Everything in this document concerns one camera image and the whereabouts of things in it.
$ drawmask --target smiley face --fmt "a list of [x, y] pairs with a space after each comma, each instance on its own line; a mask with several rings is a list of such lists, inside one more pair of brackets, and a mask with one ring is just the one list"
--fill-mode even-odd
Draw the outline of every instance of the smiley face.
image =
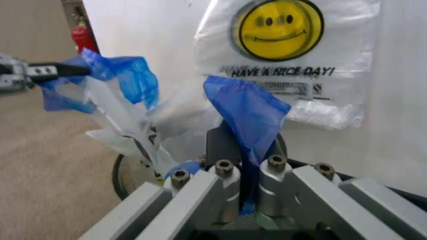
[[233, 42], [257, 59], [281, 62], [298, 58], [320, 41], [324, 20], [308, 0], [268, 0], [238, 13]]

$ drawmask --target bolt head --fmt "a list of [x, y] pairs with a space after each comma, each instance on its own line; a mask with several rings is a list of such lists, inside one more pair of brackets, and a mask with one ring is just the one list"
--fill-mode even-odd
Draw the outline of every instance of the bolt head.
[[185, 169], [178, 169], [170, 175], [170, 181], [172, 186], [177, 189], [181, 189], [190, 180], [190, 174]]
[[335, 169], [331, 165], [326, 163], [318, 163], [314, 165], [314, 169], [330, 181], [334, 179]]
[[215, 173], [221, 178], [228, 178], [233, 174], [233, 163], [230, 160], [222, 159], [215, 163]]
[[268, 167], [276, 172], [283, 172], [286, 167], [286, 156], [283, 155], [271, 155], [267, 159]]

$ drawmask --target blue plastic bag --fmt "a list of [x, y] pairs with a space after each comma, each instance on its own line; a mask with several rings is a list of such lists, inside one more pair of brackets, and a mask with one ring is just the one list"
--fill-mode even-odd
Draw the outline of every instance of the blue plastic bag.
[[208, 76], [203, 87], [238, 140], [243, 155], [241, 194], [250, 200], [258, 185], [259, 166], [291, 106], [254, 83], [234, 78]]
[[[63, 63], [90, 68], [91, 77], [101, 81], [118, 79], [120, 90], [131, 103], [143, 103], [147, 109], [155, 106], [159, 100], [159, 84], [143, 57], [107, 58], [85, 48], [78, 57]], [[60, 77], [57, 80], [40, 83], [46, 111], [77, 110], [91, 114], [96, 107], [92, 103], [84, 104], [82, 99], [73, 98], [57, 91], [59, 85], [77, 85], [84, 83], [84, 76]]]

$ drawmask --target fire extinguisher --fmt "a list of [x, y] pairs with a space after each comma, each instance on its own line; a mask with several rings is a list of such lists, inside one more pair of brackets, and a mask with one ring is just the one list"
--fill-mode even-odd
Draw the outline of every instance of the fire extinguisher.
[[99, 53], [96, 41], [89, 28], [83, 20], [82, 11], [76, 7], [76, 15], [79, 20], [78, 26], [71, 30], [71, 38], [77, 45], [77, 51], [80, 54], [83, 48], [88, 48], [96, 53]]

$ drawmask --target transparent plastic bag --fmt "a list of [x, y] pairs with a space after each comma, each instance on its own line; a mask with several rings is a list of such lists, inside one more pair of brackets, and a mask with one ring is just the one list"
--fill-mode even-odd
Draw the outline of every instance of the transparent plastic bag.
[[195, 34], [200, 74], [259, 84], [289, 119], [330, 129], [364, 117], [380, 0], [212, 0]]
[[146, 111], [106, 82], [88, 77], [84, 103], [95, 106], [90, 117], [105, 129], [87, 134], [164, 177], [179, 164], [205, 154], [207, 131], [221, 123], [198, 82], [184, 84], [168, 101]]

